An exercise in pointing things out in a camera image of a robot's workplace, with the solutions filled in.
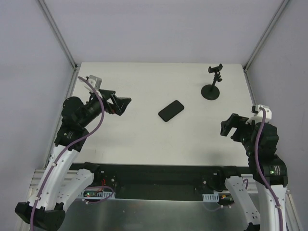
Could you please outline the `black phone stand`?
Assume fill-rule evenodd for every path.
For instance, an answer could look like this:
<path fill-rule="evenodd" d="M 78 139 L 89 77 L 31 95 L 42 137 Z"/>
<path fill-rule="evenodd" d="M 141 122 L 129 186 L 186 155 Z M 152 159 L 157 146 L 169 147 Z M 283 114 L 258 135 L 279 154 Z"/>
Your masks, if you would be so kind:
<path fill-rule="evenodd" d="M 213 78 L 212 84 L 207 84 L 202 87 L 201 95 L 203 96 L 203 98 L 213 101 L 219 97 L 220 91 L 218 87 L 216 86 L 216 83 L 222 81 L 221 72 L 220 72 L 222 68 L 223 68 L 222 64 L 219 64 L 218 66 L 215 66 L 215 67 L 208 68 L 208 73 L 210 74 L 213 73 L 214 78 Z"/>

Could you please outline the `black smartphone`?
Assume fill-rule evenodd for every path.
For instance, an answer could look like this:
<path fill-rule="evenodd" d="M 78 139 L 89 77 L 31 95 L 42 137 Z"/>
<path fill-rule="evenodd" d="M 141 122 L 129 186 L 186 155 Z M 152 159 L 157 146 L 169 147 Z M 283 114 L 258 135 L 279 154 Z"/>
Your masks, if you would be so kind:
<path fill-rule="evenodd" d="M 158 116 L 164 122 L 168 122 L 176 115 L 178 115 L 180 112 L 182 112 L 184 108 L 185 108 L 184 105 L 180 101 L 175 100 L 171 102 L 168 106 L 163 108 L 161 111 L 159 111 Z"/>

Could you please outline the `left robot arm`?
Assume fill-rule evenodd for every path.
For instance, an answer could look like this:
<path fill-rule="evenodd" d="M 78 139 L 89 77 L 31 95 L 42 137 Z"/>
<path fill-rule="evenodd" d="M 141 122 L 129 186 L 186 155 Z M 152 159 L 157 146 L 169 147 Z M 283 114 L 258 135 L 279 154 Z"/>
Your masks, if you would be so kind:
<path fill-rule="evenodd" d="M 105 188 L 99 165 L 90 162 L 83 163 L 68 184 L 62 184 L 87 137 L 93 134 L 86 129 L 87 125 L 98 116 L 103 118 L 105 113 L 121 116 L 130 102 L 131 98 L 118 98 L 113 90 L 93 92 L 86 103 L 76 96 L 64 101 L 62 124 L 50 161 L 34 194 L 15 208 L 31 229 L 57 231 L 70 205 L 87 187 Z"/>

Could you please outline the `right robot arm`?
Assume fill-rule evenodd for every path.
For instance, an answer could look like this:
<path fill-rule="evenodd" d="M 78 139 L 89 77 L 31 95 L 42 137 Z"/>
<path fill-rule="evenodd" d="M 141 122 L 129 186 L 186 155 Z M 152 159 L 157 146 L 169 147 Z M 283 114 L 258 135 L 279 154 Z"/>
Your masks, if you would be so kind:
<path fill-rule="evenodd" d="M 276 155 L 279 140 L 277 128 L 271 124 L 269 109 L 260 107 L 251 118 L 232 114 L 221 122 L 221 136 L 231 136 L 235 142 L 243 145 L 248 157 L 248 166 L 255 180 L 259 196 L 259 210 L 256 210 L 250 197 L 240 187 L 242 178 L 236 168 L 226 170 L 217 177 L 217 186 L 229 190 L 234 202 L 241 207 L 247 231 L 285 231 L 285 196 L 288 177 L 287 167 Z"/>

